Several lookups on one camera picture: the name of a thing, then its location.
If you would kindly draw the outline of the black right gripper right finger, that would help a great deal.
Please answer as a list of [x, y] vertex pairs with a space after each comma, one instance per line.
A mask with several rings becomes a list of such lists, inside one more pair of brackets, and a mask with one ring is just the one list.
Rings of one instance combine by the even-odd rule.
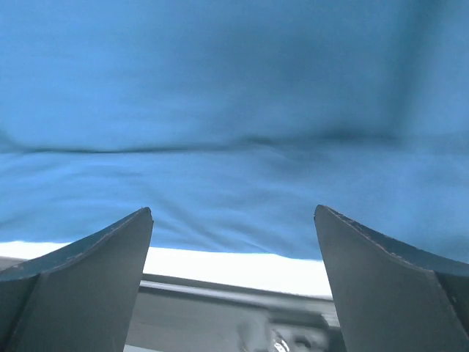
[[468, 264], [324, 205], [314, 223], [348, 351], [468, 350]]

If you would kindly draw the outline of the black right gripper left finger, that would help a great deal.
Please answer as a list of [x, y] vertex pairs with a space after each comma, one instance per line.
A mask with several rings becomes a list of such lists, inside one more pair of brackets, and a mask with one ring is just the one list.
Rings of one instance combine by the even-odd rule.
[[1, 271], [2, 351], [123, 351], [153, 220], [142, 208]]

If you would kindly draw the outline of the dark blue t shirt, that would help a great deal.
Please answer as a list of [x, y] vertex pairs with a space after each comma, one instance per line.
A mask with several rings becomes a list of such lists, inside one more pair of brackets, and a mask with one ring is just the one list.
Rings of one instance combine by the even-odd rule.
[[1, 239], [320, 257], [327, 205], [468, 259], [466, 1], [3, 1]]

